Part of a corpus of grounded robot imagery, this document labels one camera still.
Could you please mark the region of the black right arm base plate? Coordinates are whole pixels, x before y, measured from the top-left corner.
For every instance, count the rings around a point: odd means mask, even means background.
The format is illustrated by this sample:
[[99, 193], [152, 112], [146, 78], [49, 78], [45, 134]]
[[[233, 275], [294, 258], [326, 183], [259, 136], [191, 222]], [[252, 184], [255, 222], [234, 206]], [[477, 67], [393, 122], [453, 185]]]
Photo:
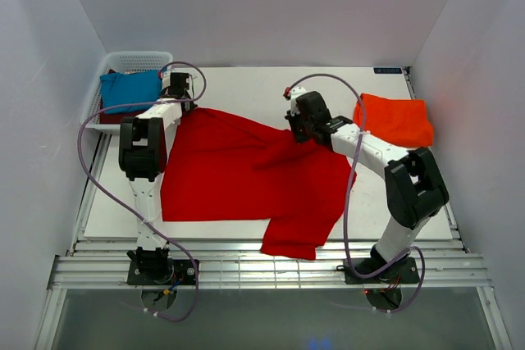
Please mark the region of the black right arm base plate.
[[[360, 275], [370, 274], [379, 269], [371, 257], [358, 258], [352, 260], [352, 263]], [[354, 275], [347, 260], [338, 265], [336, 271], [344, 273], [346, 284], [417, 284], [420, 280], [416, 261], [412, 257], [406, 257], [379, 275], [366, 279]]]

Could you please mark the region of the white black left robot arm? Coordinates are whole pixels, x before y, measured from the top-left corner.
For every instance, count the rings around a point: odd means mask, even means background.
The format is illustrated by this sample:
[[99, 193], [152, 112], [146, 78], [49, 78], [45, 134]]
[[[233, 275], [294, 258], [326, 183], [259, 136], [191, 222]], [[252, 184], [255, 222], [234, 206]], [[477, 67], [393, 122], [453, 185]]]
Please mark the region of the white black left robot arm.
[[160, 285], [173, 280], [175, 266], [168, 242], [156, 232], [162, 223], [161, 186], [175, 129], [186, 111], [194, 108], [193, 76], [179, 71], [161, 74], [160, 103], [121, 121], [118, 162], [129, 181], [139, 213], [137, 247], [127, 253], [131, 285]]

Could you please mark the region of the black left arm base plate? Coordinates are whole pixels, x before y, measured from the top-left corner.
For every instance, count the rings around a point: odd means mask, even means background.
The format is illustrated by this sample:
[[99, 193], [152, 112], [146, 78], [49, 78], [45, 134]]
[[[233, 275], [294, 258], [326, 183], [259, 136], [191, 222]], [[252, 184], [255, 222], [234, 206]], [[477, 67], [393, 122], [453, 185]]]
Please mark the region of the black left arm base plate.
[[136, 286], [167, 286], [178, 283], [179, 285], [196, 285], [199, 261], [196, 266], [190, 260], [167, 259], [166, 265], [147, 266], [130, 263], [126, 283]]

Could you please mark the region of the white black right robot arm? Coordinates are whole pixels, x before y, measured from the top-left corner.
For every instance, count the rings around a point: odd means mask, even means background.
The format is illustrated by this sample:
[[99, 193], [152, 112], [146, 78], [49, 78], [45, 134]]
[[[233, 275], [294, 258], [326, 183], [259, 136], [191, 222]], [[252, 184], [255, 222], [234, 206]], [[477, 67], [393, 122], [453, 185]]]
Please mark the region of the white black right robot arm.
[[359, 280], [391, 281], [421, 229], [450, 200], [432, 152], [396, 146], [366, 130], [363, 122], [333, 116], [317, 91], [287, 88], [284, 97], [290, 103], [285, 118], [298, 142], [312, 140], [352, 159], [353, 170], [362, 165], [383, 179], [390, 219], [370, 256], [357, 265], [348, 261], [345, 270]]

